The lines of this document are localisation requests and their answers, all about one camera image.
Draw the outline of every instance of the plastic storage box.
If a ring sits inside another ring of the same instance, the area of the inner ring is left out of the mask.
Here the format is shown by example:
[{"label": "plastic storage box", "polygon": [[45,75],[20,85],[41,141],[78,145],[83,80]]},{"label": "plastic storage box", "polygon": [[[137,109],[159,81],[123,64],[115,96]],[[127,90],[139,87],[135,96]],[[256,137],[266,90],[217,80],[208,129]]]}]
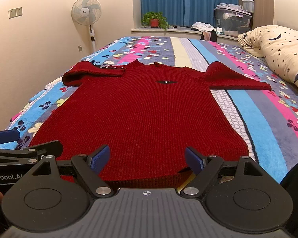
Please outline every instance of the plastic storage box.
[{"label": "plastic storage box", "polygon": [[253,0],[243,0],[244,10],[247,12],[254,12],[254,1]]},{"label": "plastic storage box", "polygon": [[238,37],[239,34],[250,31],[250,13],[225,8],[215,9],[214,12],[216,24],[223,29],[224,35]]}]

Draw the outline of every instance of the potted plant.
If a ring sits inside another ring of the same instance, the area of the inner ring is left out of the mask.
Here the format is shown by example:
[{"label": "potted plant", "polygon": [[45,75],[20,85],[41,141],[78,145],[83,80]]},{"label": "potted plant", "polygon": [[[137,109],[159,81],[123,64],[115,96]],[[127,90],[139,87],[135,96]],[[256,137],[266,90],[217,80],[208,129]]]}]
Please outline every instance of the potted plant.
[{"label": "potted plant", "polygon": [[143,26],[150,26],[152,28],[164,28],[167,30],[169,24],[167,18],[162,15],[162,12],[147,12],[142,17],[141,21]]}]

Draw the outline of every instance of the sweater sleeve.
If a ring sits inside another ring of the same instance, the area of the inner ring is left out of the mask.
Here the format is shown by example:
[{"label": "sweater sleeve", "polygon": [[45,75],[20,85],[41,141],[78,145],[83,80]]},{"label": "sweater sleeve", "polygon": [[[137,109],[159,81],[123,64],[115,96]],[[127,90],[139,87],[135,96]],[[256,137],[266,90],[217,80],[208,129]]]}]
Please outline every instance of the sweater sleeve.
[{"label": "sweater sleeve", "polygon": [[88,61],[77,63],[72,69],[64,73],[62,82],[66,86],[80,86],[84,81],[98,76],[120,77],[125,69],[100,68]]},{"label": "sweater sleeve", "polygon": [[197,72],[193,69],[189,70],[191,71],[188,72],[187,70],[188,74],[196,80],[208,84],[211,89],[271,90],[269,84],[245,77],[228,68],[221,62],[211,63],[204,73]]}]

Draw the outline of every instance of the striped bedspread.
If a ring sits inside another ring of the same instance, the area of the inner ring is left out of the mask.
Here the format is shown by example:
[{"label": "striped bedspread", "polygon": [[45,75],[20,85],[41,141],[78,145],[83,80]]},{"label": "striped bedspread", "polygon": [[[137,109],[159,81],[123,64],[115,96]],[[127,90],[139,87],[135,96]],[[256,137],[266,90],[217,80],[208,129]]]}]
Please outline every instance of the striped bedspread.
[{"label": "striped bedspread", "polygon": [[[276,181],[280,182],[298,163],[298,95],[264,62],[238,46],[172,37],[124,37],[82,60],[106,67],[126,65],[135,59],[145,64],[157,61],[198,71],[221,61],[249,78],[269,83],[272,91],[212,90],[212,94],[232,127],[247,143],[250,156]],[[76,89],[64,86],[61,77],[49,83],[11,119],[7,129],[18,129],[21,138],[0,148],[28,146],[42,123]]]}]

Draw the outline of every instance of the window sill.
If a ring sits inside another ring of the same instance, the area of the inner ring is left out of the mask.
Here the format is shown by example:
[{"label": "window sill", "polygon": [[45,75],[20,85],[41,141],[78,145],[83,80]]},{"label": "window sill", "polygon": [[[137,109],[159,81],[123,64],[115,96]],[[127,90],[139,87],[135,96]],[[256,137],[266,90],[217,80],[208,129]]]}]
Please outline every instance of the window sill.
[{"label": "window sill", "polygon": [[[191,30],[191,28],[186,28],[186,27],[169,28],[166,31],[201,34],[200,31]],[[140,28],[133,28],[131,32],[164,32],[164,28],[140,27]],[[231,40],[238,40],[237,37],[231,37],[231,36],[220,35],[220,34],[217,34],[217,36],[221,38],[231,39]]]}]

